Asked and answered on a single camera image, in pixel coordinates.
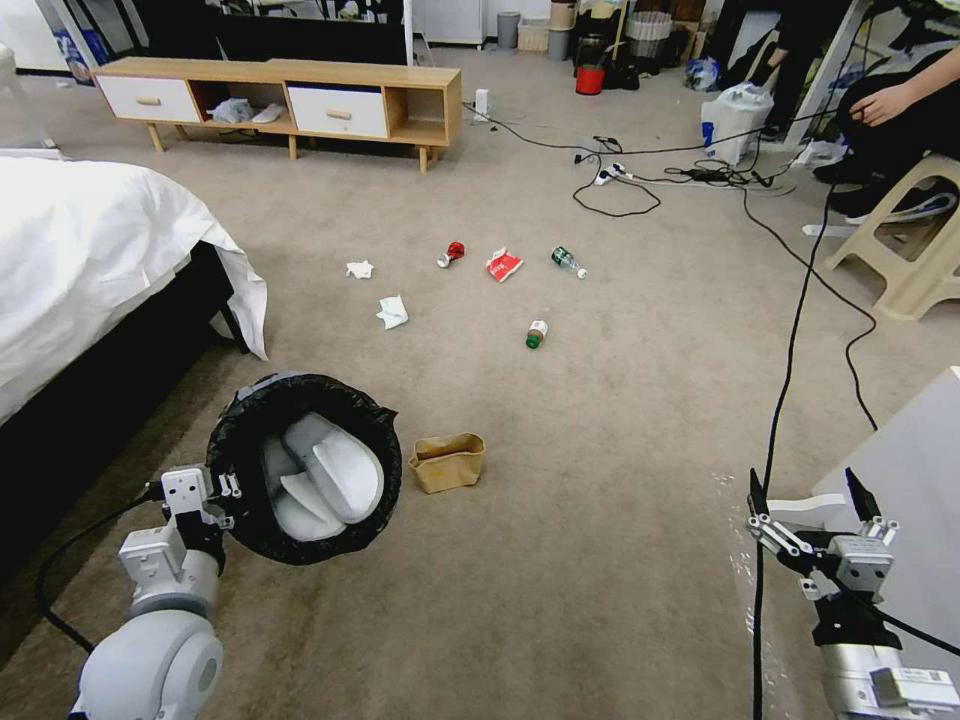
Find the person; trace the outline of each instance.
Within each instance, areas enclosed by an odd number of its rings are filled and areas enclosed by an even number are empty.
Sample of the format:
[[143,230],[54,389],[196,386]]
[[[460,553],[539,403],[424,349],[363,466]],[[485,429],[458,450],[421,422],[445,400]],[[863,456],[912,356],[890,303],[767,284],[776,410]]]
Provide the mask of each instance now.
[[[864,185],[834,193],[831,206],[851,218],[868,215],[928,152],[960,159],[960,47],[935,53],[909,72],[873,75],[855,82],[840,102],[837,122],[851,152],[814,170],[830,185]],[[918,208],[943,193],[942,183],[915,188],[895,212]]]
[[783,3],[776,27],[780,36],[775,44],[767,46],[765,57],[749,78],[754,85],[761,86],[774,70],[780,69],[773,91],[773,109],[762,131],[764,139],[775,139],[788,129],[810,66],[820,53],[823,41],[836,33],[849,6],[850,0],[785,0]]

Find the red bucket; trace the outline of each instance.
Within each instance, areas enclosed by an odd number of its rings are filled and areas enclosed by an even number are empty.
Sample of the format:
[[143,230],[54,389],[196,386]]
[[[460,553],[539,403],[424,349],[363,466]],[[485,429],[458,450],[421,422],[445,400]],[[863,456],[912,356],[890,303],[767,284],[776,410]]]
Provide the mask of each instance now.
[[599,95],[603,90],[603,76],[605,70],[602,67],[578,67],[577,68],[577,94],[579,95]]

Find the green bottle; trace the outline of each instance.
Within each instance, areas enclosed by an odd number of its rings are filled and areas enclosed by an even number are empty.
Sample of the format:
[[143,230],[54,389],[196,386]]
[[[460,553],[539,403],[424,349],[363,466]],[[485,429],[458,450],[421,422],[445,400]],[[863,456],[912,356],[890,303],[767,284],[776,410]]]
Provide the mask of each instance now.
[[557,247],[553,249],[553,254],[550,255],[550,259],[560,267],[573,270],[581,280],[587,276],[586,268],[580,267],[580,263],[573,257],[573,253],[563,247],[563,245],[557,245]]
[[540,347],[540,343],[542,343],[543,339],[547,336],[548,329],[545,320],[534,320],[530,324],[530,329],[527,330],[527,347],[531,350],[536,350]]

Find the cabinet leg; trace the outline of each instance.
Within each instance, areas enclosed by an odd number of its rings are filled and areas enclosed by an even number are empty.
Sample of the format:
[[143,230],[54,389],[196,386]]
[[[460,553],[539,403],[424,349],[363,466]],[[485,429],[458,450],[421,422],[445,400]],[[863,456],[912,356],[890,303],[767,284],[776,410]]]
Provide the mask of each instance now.
[[150,139],[153,140],[153,149],[157,152],[163,152],[163,143],[160,142],[160,133],[157,132],[157,126],[154,123],[147,123],[147,132],[150,133]]

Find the bed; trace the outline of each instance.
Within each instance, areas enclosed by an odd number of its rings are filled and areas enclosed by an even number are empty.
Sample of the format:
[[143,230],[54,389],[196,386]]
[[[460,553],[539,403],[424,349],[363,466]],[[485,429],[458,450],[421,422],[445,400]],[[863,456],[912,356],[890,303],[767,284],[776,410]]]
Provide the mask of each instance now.
[[266,359],[267,292],[209,209],[152,170],[0,157],[0,179],[2,578],[217,341],[213,328]]

